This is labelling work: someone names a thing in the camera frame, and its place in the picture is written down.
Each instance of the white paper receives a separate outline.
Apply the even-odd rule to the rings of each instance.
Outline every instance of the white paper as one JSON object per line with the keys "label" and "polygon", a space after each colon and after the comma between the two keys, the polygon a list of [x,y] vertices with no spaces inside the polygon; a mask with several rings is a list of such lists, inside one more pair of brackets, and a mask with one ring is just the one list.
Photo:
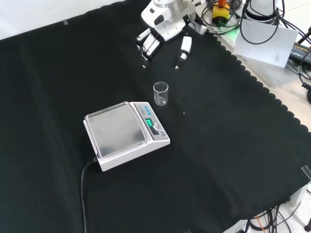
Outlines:
{"label": "white paper", "polygon": [[[244,37],[254,43],[265,41],[273,34],[275,29],[276,26],[245,19],[242,23]],[[241,33],[239,33],[235,41],[233,53],[279,67],[285,67],[297,35],[298,31],[279,26],[271,40],[261,45],[252,45],[246,42]]]}

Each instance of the table leg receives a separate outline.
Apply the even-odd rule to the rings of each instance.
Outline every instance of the table leg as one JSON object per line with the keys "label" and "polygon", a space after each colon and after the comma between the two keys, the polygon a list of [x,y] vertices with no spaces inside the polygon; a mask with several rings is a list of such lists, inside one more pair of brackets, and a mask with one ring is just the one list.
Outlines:
{"label": "table leg", "polygon": [[311,231],[311,218],[307,226],[305,226],[305,231],[310,232]]}

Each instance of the small glass beaker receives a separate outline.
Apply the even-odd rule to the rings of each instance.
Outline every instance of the small glass beaker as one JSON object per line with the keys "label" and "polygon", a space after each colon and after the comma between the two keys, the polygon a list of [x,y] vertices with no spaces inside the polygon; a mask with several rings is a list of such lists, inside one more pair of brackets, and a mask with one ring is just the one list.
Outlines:
{"label": "small glass beaker", "polygon": [[169,101],[169,86],[165,82],[156,82],[154,85],[155,103],[164,106]]}

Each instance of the orange wire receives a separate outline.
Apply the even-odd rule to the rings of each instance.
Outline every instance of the orange wire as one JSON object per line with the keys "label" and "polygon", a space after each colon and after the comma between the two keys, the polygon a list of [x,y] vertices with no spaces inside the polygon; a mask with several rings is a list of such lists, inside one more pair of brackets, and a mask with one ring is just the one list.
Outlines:
{"label": "orange wire", "polygon": [[262,225],[261,225],[261,223],[260,223],[260,221],[259,221],[259,218],[258,218],[257,216],[256,216],[256,218],[257,218],[257,221],[258,221],[258,223],[259,223],[261,229],[263,230],[263,232],[264,232],[264,233],[267,233],[267,232],[264,230],[264,228],[262,227]]}

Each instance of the black cloth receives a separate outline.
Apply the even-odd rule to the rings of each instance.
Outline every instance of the black cloth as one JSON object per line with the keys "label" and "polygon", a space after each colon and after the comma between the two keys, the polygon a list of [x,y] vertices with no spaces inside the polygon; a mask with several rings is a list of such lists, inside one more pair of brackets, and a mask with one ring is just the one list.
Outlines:
{"label": "black cloth", "polygon": [[[171,144],[86,172],[90,233],[221,233],[307,183],[310,134],[216,38],[190,30],[145,69],[135,45],[149,1],[127,0],[0,42],[0,232],[83,231],[79,182],[95,155],[85,115],[148,101]],[[153,84],[169,102],[153,101]]]}

